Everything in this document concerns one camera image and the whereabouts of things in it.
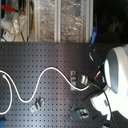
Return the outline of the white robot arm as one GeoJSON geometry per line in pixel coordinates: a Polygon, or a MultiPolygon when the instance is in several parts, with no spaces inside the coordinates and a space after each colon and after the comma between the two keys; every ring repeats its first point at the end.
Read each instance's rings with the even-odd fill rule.
{"type": "Polygon", "coordinates": [[[104,63],[105,93],[90,99],[93,107],[106,115],[118,111],[128,119],[128,45],[113,48],[104,63]]]}

